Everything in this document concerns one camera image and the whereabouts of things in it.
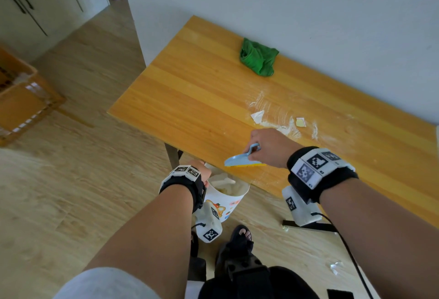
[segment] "white wall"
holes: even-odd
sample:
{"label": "white wall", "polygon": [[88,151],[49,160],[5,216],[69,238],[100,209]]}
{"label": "white wall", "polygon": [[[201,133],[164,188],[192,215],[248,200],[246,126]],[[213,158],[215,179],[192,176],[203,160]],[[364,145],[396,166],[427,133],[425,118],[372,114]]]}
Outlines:
{"label": "white wall", "polygon": [[439,0],[129,0],[146,64],[195,14],[439,123]]}

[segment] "storage crate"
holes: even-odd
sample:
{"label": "storage crate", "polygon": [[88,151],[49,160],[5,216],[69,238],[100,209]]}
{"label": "storage crate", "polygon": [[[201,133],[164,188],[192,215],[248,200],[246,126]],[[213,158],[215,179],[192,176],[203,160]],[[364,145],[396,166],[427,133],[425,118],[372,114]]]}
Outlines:
{"label": "storage crate", "polygon": [[0,146],[16,139],[64,101],[34,67],[0,47]]}

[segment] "hand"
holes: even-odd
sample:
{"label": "hand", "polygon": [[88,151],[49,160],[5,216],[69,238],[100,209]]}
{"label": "hand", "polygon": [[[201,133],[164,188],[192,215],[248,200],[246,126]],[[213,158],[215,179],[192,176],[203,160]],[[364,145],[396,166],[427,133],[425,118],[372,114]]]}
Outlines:
{"label": "hand", "polygon": [[303,147],[274,128],[253,130],[244,153],[248,152],[250,145],[254,143],[259,143],[261,149],[251,153],[249,160],[257,160],[279,168],[287,168],[289,157]]}
{"label": "hand", "polygon": [[200,171],[201,180],[203,181],[204,185],[207,186],[207,179],[209,179],[212,171],[204,166],[204,162],[201,160],[193,159],[188,163],[188,165],[194,166],[198,171]]}

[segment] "green cloth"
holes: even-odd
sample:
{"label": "green cloth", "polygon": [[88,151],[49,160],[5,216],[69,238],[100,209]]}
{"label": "green cloth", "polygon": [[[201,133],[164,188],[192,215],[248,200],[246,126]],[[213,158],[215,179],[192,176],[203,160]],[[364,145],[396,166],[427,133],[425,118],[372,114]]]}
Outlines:
{"label": "green cloth", "polygon": [[271,76],[274,73],[273,64],[279,51],[266,47],[256,41],[244,38],[239,59],[259,76]]}

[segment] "white cabinet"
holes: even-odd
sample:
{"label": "white cabinet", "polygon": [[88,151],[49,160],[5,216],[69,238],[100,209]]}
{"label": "white cabinet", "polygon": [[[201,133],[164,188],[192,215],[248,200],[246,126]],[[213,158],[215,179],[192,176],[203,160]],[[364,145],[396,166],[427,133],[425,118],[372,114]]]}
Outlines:
{"label": "white cabinet", "polygon": [[31,61],[108,4],[108,0],[0,0],[0,43]]}
{"label": "white cabinet", "polygon": [[0,0],[0,14],[0,42],[15,54],[25,53],[47,38],[19,0]]}

